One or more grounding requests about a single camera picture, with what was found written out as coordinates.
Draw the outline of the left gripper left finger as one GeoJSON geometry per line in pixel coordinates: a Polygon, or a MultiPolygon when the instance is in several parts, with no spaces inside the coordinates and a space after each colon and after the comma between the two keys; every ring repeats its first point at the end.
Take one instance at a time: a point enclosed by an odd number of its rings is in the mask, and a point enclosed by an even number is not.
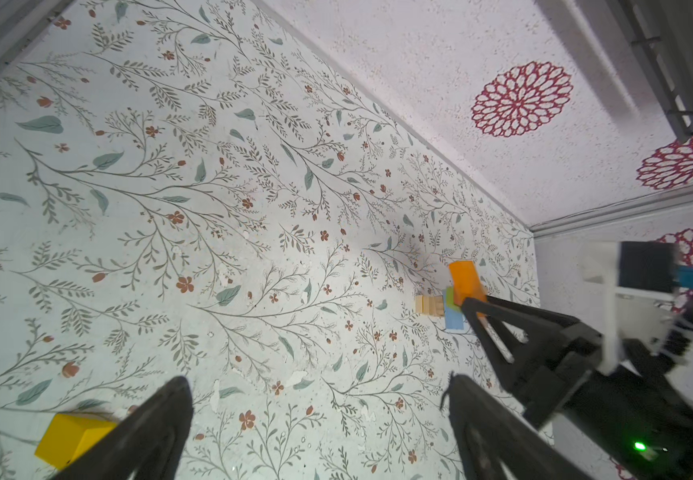
{"type": "Polygon", "coordinates": [[[54,478],[174,479],[192,417],[190,384],[176,376],[54,478]]]}

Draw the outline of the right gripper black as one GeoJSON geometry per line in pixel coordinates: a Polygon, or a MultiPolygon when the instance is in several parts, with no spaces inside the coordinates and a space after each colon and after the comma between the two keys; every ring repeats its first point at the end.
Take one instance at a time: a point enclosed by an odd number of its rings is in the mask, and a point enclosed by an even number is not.
{"type": "Polygon", "coordinates": [[[624,343],[634,368],[604,375],[601,336],[573,317],[496,298],[460,310],[528,425],[562,415],[638,479],[693,479],[693,407],[640,342],[624,343]]]}

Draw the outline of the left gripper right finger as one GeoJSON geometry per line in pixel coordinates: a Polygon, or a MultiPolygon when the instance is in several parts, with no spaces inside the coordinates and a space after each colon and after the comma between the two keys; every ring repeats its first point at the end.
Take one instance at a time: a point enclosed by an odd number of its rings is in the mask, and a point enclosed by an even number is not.
{"type": "Polygon", "coordinates": [[[465,375],[442,400],[466,479],[587,479],[589,476],[465,375]]]}

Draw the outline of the light blue wood block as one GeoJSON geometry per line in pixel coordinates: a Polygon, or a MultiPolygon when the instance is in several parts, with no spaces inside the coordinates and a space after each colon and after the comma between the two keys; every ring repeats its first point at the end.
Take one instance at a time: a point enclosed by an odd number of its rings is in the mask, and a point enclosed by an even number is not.
{"type": "Polygon", "coordinates": [[[459,310],[444,307],[444,330],[448,333],[465,333],[468,323],[459,310]]]}

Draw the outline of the orange wood block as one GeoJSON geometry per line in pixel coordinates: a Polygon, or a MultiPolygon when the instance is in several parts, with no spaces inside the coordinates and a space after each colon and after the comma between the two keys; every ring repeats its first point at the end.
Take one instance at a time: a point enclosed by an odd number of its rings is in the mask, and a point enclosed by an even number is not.
{"type": "Polygon", "coordinates": [[[452,262],[448,265],[452,281],[452,302],[461,307],[468,299],[487,301],[486,290],[483,287],[476,270],[475,263],[470,260],[452,262]]]}

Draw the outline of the lime green wood block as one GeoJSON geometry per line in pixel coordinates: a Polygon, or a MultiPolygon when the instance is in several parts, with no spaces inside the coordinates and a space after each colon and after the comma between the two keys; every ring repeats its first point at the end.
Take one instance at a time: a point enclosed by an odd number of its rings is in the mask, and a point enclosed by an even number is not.
{"type": "Polygon", "coordinates": [[[454,290],[452,287],[446,288],[444,300],[446,310],[460,312],[459,306],[455,304],[454,290]]]}

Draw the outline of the small letter wood cube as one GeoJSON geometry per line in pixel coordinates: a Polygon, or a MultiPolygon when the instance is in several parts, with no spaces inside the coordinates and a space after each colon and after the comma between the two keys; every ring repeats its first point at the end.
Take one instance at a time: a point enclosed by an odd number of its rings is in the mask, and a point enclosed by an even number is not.
{"type": "Polygon", "coordinates": [[[414,298],[414,310],[419,315],[443,317],[444,308],[443,296],[418,295],[414,298]]]}

